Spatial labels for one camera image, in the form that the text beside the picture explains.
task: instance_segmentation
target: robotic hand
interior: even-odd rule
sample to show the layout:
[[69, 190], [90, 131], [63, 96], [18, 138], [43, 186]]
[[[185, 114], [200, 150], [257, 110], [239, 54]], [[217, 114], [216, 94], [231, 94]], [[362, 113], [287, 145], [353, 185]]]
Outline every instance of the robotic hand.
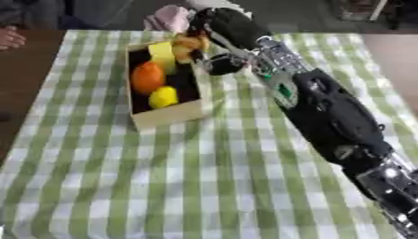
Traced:
[[384, 141], [384, 126], [352, 94], [241, 12], [202, 10], [188, 33], [202, 31], [230, 50], [222, 61], [214, 58], [213, 66], [226, 65], [223, 73], [230, 73], [240, 68], [225, 71], [232, 69], [233, 58], [250, 62], [253, 73], [317, 152], [338, 164], [399, 233], [418, 238], [418, 171]]

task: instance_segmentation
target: table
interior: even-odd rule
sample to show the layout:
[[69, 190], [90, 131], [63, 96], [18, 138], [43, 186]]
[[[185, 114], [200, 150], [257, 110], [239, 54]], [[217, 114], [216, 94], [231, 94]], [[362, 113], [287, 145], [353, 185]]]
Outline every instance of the table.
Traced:
[[23, 31], [22, 49], [0, 52], [0, 112], [11, 119], [0, 122], [0, 164], [44, 82], [65, 32]]
[[[0, 162], [6, 157], [24, 117], [48, 73], [63, 40], [62, 31], [24, 31], [28, 44], [22, 49], [0, 53], [0, 111], [11, 114], [0, 122]], [[374, 60], [418, 116], [416, 56], [418, 35], [364, 35]]]
[[[197, 72], [209, 108], [202, 120], [130, 130], [118, 58], [127, 44], [164, 37], [68, 33], [0, 177], [7, 234], [393, 238], [382, 215], [309, 149], [250, 71]], [[361, 36], [277, 37], [351, 87], [386, 124], [388, 142], [418, 158], [416, 121]]]

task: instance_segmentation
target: green checkered tablecloth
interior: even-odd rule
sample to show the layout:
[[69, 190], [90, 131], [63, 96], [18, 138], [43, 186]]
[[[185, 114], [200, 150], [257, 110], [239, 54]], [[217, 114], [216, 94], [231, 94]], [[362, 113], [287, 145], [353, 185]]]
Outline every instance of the green checkered tablecloth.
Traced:
[[[5, 238], [396, 236], [249, 70], [212, 78], [199, 70], [205, 118], [136, 132], [124, 47], [164, 37], [66, 34], [0, 174]], [[360, 35], [277, 38], [357, 95], [386, 124], [387, 141], [418, 159], [418, 124]]]

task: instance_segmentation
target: yellow fruit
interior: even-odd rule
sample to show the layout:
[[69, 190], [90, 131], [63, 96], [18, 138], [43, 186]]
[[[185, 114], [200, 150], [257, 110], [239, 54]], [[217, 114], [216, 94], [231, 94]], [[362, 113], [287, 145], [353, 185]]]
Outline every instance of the yellow fruit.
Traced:
[[153, 108], [164, 108], [174, 104], [178, 104], [178, 97], [177, 91], [171, 86], [161, 87], [149, 97], [149, 105]]

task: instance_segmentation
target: human hand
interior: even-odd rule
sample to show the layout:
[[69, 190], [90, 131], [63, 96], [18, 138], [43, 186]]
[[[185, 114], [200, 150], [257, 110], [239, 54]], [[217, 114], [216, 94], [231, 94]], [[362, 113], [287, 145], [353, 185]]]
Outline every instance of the human hand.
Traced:
[[8, 26], [4, 29], [0, 29], [0, 50], [5, 49], [18, 49], [26, 42], [26, 38], [23, 35], [18, 34], [15, 26]]

